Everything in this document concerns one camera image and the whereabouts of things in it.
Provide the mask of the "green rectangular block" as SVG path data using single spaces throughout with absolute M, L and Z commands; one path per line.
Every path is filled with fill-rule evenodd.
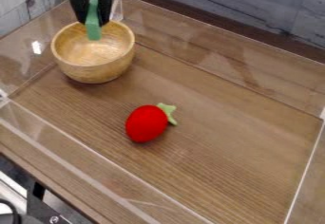
M 98 17 L 98 0 L 89 0 L 86 27 L 89 39 L 91 41 L 98 41 L 102 38 L 102 29 Z

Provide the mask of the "clear acrylic tray enclosure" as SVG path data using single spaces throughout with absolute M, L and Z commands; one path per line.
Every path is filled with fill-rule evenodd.
M 0 155 L 95 224 L 325 224 L 325 65 L 139 0 L 0 38 Z

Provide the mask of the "black table leg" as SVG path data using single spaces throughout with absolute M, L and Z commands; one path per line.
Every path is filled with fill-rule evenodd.
M 39 182 L 35 182 L 32 194 L 39 200 L 43 200 L 46 194 L 46 188 Z

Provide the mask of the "red plush strawberry toy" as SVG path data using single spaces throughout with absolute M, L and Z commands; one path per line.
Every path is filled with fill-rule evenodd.
M 138 107 L 126 120 L 126 134 L 131 141 L 146 143 L 158 138 L 168 125 L 177 125 L 173 113 L 176 105 L 158 103 Z

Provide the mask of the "brown wooden bowl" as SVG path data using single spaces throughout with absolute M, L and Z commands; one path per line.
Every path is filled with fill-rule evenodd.
M 91 41 L 86 27 L 75 22 L 54 36 L 51 51 L 63 74 L 85 84 L 115 80 L 135 57 L 135 34 L 122 22 L 102 27 L 102 38 Z

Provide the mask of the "black device with logo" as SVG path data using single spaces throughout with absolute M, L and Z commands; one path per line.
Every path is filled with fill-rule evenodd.
M 27 215 L 42 224 L 73 224 L 38 197 L 27 196 Z

